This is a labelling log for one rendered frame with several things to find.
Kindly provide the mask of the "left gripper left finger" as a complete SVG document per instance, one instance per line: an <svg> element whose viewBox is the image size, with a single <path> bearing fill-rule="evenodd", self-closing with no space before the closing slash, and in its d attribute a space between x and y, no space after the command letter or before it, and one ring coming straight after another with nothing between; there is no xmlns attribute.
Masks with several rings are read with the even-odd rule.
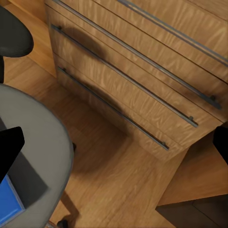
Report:
<svg viewBox="0 0 228 228"><path fill-rule="evenodd" d="M0 183L25 144L20 126L0 132Z"/></svg>

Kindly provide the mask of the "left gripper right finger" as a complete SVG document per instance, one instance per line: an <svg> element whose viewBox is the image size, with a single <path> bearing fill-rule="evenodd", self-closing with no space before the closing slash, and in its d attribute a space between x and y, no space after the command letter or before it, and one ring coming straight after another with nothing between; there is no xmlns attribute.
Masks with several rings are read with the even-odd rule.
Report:
<svg viewBox="0 0 228 228"><path fill-rule="evenodd" d="M213 143L228 165L228 128L217 126Z"/></svg>

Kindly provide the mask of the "swivel chair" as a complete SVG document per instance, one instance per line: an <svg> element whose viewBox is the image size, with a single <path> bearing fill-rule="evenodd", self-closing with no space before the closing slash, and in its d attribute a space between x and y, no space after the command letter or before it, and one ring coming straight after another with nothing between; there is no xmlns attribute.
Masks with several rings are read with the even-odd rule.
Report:
<svg viewBox="0 0 228 228"><path fill-rule="evenodd" d="M33 96L4 84L4 57L28 55L28 28L0 5L0 132L22 128L25 144L7 172L25 211L2 228L69 228L50 218L68 184L77 146L62 120Z"/></svg>

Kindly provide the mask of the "folder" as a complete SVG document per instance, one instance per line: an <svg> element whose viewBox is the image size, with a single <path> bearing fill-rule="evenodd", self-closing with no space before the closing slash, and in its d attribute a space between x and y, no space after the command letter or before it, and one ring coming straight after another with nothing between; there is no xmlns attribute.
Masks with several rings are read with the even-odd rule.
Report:
<svg viewBox="0 0 228 228"><path fill-rule="evenodd" d="M25 211L10 178L6 174L0 183L0 228Z"/></svg>

